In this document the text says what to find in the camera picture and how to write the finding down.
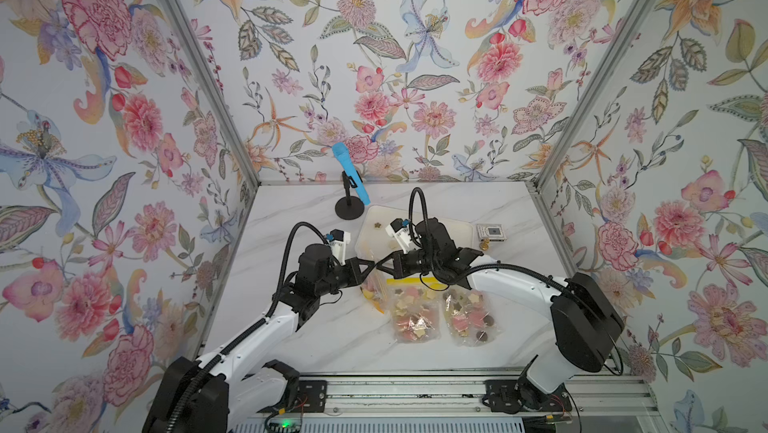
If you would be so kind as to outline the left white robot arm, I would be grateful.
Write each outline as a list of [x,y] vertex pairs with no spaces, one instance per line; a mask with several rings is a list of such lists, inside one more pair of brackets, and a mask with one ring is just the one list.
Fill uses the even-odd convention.
[[181,357],[164,374],[145,432],[229,432],[264,409],[286,407],[297,372],[269,353],[318,311],[326,295],[365,282],[371,260],[346,259],[338,246],[312,244],[295,272],[281,272],[273,302],[255,323],[195,360]]

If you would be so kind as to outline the ziploc bag yellow duck print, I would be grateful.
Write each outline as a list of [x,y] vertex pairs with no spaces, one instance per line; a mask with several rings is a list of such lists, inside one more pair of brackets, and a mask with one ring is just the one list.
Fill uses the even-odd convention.
[[386,314],[389,305],[389,288],[383,272],[374,270],[360,286],[363,297],[379,312]]

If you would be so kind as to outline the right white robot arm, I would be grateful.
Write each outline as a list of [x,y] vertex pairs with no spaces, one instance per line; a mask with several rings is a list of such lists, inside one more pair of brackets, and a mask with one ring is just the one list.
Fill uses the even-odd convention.
[[430,274],[445,286],[496,294],[548,317],[554,342],[528,363],[513,387],[528,409],[573,376],[601,372],[624,331],[624,321],[586,274],[556,278],[458,247],[435,218],[418,225],[397,218],[386,233],[398,247],[377,266],[394,278]]

